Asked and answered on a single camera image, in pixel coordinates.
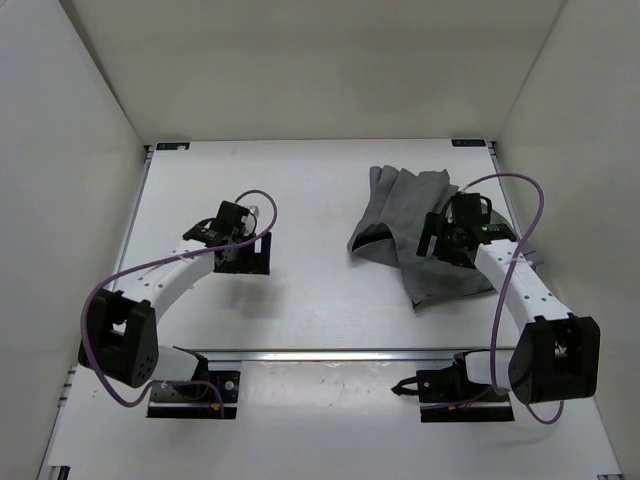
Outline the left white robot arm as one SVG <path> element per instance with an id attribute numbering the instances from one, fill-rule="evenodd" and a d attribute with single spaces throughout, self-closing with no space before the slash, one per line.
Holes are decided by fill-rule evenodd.
<path id="1" fill-rule="evenodd" d="M 205 358 L 160 344 L 157 326 L 169 308 L 212 273 L 267 275 L 271 233 L 257 229 L 259 209 L 224 201 L 215 216 L 185 232 L 171 255 L 139 270 L 122 289 L 90 295 L 83 309 L 78 360 L 105 380 L 139 388 L 174 384 L 188 398 L 208 389 Z"/>

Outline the grey pleated skirt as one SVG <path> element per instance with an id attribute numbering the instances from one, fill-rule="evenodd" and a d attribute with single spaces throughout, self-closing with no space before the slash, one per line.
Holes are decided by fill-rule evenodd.
<path id="1" fill-rule="evenodd" d="M 449 200 L 458 190 L 445 170 L 414 174 L 389 165 L 369 170 L 369 201 L 347 248 L 357 258 L 398 269 L 416 311 L 494 290 L 478 270 L 436 257 L 435 227 L 427 234 L 427 251 L 418 254 L 429 214 L 443 216 L 441 232 L 451 233 L 459 209 Z"/>

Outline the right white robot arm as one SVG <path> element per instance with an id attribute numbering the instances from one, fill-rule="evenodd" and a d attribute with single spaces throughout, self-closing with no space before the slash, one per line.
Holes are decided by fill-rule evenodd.
<path id="1" fill-rule="evenodd" d="M 491 201 L 456 193 L 425 217 L 417 253 L 475 269 L 499 292 L 520 337 L 514 350 L 457 353 L 452 363 L 416 374 L 414 394 L 424 403 L 463 405 L 488 388 L 513 393 L 525 405 L 589 398 L 597 388 L 600 328 L 558 300 L 517 252 L 510 226 L 492 218 Z"/>

